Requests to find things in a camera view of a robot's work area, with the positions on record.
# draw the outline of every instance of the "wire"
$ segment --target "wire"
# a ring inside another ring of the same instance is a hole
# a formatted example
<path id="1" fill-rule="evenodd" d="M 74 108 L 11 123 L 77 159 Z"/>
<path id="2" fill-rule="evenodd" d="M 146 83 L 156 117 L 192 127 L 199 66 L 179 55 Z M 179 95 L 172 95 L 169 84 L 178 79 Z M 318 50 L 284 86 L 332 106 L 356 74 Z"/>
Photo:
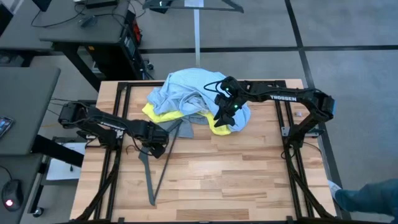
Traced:
<path id="1" fill-rule="evenodd" d="M 84 15 L 82 12 L 86 9 L 87 2 L 88 2 L 88 1 L 89 1 L 89 0 L 86 0 L 83 9 L 81 9 L 81 11 L 77 12 L 77 14 L 76 14 L 75 16 L 73 16 L 73 17 L 71 17 L 71 18 L 69 18 L 69 19 L 65 19 L 64 21 L 61 21 L 61 22 L 56 22 L 56 23 L 49 24 L 49 25 L 44 25 L 44 26 L 33 25 L 33 23 L 35 22 L 37 16 L 38 16 L 38 15 L 40 14 L 40 12 L 41 12 L 41 10 L 39 10 L 39 11 L 37 12 L 36 16 L 32 19 L 32 22 L 30 23 L 30 25 L 31 25 L 32 27 L 48 28 L 48 27 L 57 26 L 57 25 L 60 25 L 60 24 L 64 24 L 64 23 L 66 23 L 66 22 L 69 22 L 69 21 L 71 21 L 71 20 L 74 20 L 74 19 L 75 19 L 76 17 L 78 17 L 80 14 Z"/>
<path id="2" fill-rule="evenodd" d="M 12 180 L 12 176 L 11 176 L 10 171 L 7 168 L 5 168 L 4 166 L 2 166 L 2 165 L 0 165 L 0 167 L 3 168 L 8 173 L 8 176 L 10 176 L 10 180 Z"/>
<path id="3" fill-rule="evenodd" d="M 43 126 L 40 126 L 40 127 L 41 127 L 41 128 L 51 128 L 51 127 L 58 126 L 58 125 L 60 125 L 60 123 L 54 123 L 54 124 L 43 125 Z"/>
<path id="4" fill-rule="evenodd" d="M 303 142 L 304 144 L 307 144 L 307 145 L 309 145 L 309 146 L 312 146 L 312 147 L 314 147 L 315 149 L 318 149 L 318 151 L 322 154 L 322 150 L 318 147 L 318 146 L 316 146 L 316 145 L 314 145 L 314 144 L 311 144 L 311 143 L 308 143 L 308 142 Z"/>
<path id="5" fill-rule="evenodd" d="M 129 1 L 130 6 L 132 7 L 132 9 L 134 10 L 134 14 L 136 15 L 136 18 L 135 18 L 135 19 L 140 18 L 141 16 L 143 16 L 143 15 L 147 12 L 147 9 L 144 9 L 144 12 L 141 13 L 141 15 L 137 16 L 136 8 L 134 8 L 134 6 L 131 4 L 131 0 L 128 0 L 128 1 Z M 135 1 L 135 2 L 138 2 L 141 6 L 144 6 L 143 3 L 141 3 L 141 2 L 138 1 L 138 0 L 134 0 L 134 1 Z"/>
<path id="6" fill-rule="evenodd" d="M 293 151 L 293 154 L 290 156 L 290 158 L 293 158 L 295 155 L 296 155 L 296 152 Z M 280 157 L 281 157 L 282 159 L 286 159 L 286 157 L 285 157 L 285 151 L 283 151 L 283 152 L 280 154 Z"/>
<path id="7" fill-rule="evenodd" d="M 62 104 L 60 104 L 60 103 L 52 103 L 52 102 L 50 102 L 52 105 L 57 105 L 57 106 L 63 106 Z"/>
<path id="8" fill-rule="evenodd" d="M 54 112 L 54 111 L 52 111 L 52 110 L 50 110 L 50 109 L 47 109 L 47 110 L 48 110 L 49 112 L 51 112 L 51 113 L 57 115 L 57 116 L 60 116 L 59 114 L 57 114 L 56 112 Z"/>
<path id="9" fill-rule="evenodd" d="M 98 139 L 98 136 L 95 136 L 95 138 L 90 139 L 89 141 L 87 141 L 86 144 L 85 144 L 85 149 L 87 148 L 87 146 L 88 146 L 90 143 L 92 143 L 92 142 L 95 141 L 96 139 Z"/>
<path id="10" fill-rule="evenodd" d="M 126 154 L 127 154 L 127 155 L 129 154 L 129 153 L 127 152 L 127 149 L 130 148 L 130 147 L 133 147 L 135 151 L 137 151 L 137 152 L 142 152 L 143 154 L 145 154 L 145 155 L 147 155 L 147 156 L 154 156 L 154 155 L 152 155 L 152 154 L 149 154 L 149 153 L 146 153 L 146 152 L 142 151 L 141 149 L 137 148 L 137 146 L 132 145 L 132 144 L 129 145 L 128 147 L 126 147 Z"/>
<path id="11" fill-rule="evenodd" d="M 220 91 L 217 90 L 217 85 L 218 85 L 219 83 L 221 83 L 221 82 L 222 82 L 222 80 L 221 80 L 221 81 L 217 81 L 217 82 L 211 82 L 211 83 L 209 83 L 209 84 L 206 84 L 203 88 L 204 88 L 205 90 L 207 90 L 207 91 L 212 91 L 212 92 L 214 92 L 214 93 L 221 93 Z M 211 90 L 211 89 L 207 88 L 208 86 L 210 86 L 210 85 L 212 85 L 212 84 L 216 84 L 215 90 Z"/>
<path id="12" fill-rule="evenodd" d="M 59 100 L 59 101 L 66 101 L 66 102 L 74 102 L 74 100 L 64 100 L 61 98 L 51 97 L 51 100 Z"/>

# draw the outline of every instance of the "person's foot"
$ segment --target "person's foot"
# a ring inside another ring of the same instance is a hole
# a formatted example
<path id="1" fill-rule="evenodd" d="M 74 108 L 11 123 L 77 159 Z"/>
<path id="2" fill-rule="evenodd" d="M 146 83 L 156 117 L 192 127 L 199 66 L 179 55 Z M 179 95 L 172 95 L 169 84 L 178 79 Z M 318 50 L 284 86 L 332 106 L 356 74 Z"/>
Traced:
<path id="1" fill-rule="evenodd" d="M 329 183 L 329 188 L 330 188 L 331 196 L 333 197 L 333 199 L 336 200 L 336 197 L 335 197 L 336 192 L 337 192 L 338 190 L 341 190 L 341 187 L 339 187 L 337 184 L 333 183 L 333 182 L 330 181 L 330 180 L 328 180 L 328 183 Z"/>

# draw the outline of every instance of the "gray strap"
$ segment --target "gray strap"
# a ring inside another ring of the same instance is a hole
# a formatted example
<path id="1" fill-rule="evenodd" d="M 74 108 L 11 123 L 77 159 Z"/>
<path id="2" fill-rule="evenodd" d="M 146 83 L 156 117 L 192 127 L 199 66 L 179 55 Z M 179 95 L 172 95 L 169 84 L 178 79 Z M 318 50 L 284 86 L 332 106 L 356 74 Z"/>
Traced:
<path id="1" fill-rule="evenodd" d="M 145 167 L 145 177 L 147 179 L 149 203 L 151 205 L 153 205 L 153 206 L 155 206 L 156 196 L 159 193 L 160 185 L 162 183 L 163 176 L 165 174 L 167 164 L 169 163 L 170 155 L 172 153 L 174 142 L 175 142 L 175 140 L 177 138 L 177 134 L 178 134 L 178 131 L 180 129 L 181 123 L 182 123 L 182 120 L 178 119 L 178 120 L 176 120 L 176 122 L 174 122 L 173 125 L 171 125 L 167 129 L 167 132 L 169 133 L 169 132 L 173 131 L 175 128 L 177 128 L 177 130 L 175 132 L 175 136 L 174 136 L 173 142 L 172 142 L 172 145 L 170 147 L 170 152 L 169 152 L 169 154 L 167 156 L 166 163 L 165 163 L 163 171 L 162 171 L 162 175 L 160 176 L 159 184 L 157 185 L 157 188 L 156 188 L 155 195 L 154 195 L 154 190 L 153 190 L 153 187 L 152 187 L 152 177 L 150 176 L 149 160 L 148 160 L 148 155 L 147 155 L 147 153 L 149 152 L 149 148 L 148 147 L 142 147 L 142 149 L 141 149 L 142 152 L 140 152 L 139 155 L 138 155 L 138 158 L 141 160 L 141 162 L 144 164 L 144 167 Z"/>

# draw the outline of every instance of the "computer mouse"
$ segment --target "computer mouse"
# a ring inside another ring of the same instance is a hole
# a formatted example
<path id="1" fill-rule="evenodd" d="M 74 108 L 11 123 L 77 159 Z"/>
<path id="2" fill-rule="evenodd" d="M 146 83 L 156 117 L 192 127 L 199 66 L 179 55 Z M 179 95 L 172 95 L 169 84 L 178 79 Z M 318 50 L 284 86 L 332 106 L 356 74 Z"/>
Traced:
<path id="1" fill-rule="evenodd" d="M 1 190 L 1 201 L 10 212 L 20 209 L 24 201 L 20 180 L 14 179 L 4 184 Z"/>
<path id="2" fill-rule="evenodd" d="M 95 25 L 97 20 L 98 19 L 96 16 L 86 16 L 80 19 L 78 23 L 81 28 L 86 28 Z"/>

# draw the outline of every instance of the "wooden tabletop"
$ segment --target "wooden tabletop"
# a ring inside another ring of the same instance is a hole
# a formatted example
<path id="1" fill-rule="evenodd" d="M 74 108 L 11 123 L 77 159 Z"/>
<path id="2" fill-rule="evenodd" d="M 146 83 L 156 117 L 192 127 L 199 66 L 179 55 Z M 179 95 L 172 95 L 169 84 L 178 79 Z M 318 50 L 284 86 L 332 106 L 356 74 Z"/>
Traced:
<path id="1" fill-rule="evenodd" d="M 289 88 L 303 88 L 301 80 L 286 80 L 286 83 Z M 117 84 L 101 84 L 97 107 L 102 111 L 113 112 Z M 141 109 L 152 89 L 132 88 L 128 119 L 148 120 Z M 148 201 L 144 165 L 138 159 L 138 152 L 130 147 L 126 153 L 126 147 L 132 143 L 126 136 L 112 220 L 124 217 L 126 222 L 268 221 L 285 220 L 288 215 L 294 217 L 286 163 L 280 157 L 283 147 L 275 103 L 270 100 L 248 102 L 248 105 L 251 119 L 239 133 L 217 136 L 208 126 L 194 124 L 193 139 L 176 140 L 156 206 Z M 298 103 L 292 103 L 292 111 L 302 113 L 302 117 L 294 116 L 295 123 L 308 115 L 307 109 Z M 305 142 L 318 145 L 312 138 L 306 138 Z M 97 193 L 104 152 L 101 148 L 86 150 L 70 218 L 79 216 Z M 335 215 L 319 150 L 304 144 L 301 152 L 310 190 L 326 210 Z M 154 189 L 166 157 L 167 153 L 160 159 L 150 158 Z M 300 190 L 299 194 L 305 215 Z M 105 216 L 107 202 L 108 194 L 104 196 L 101 217 Z"/>

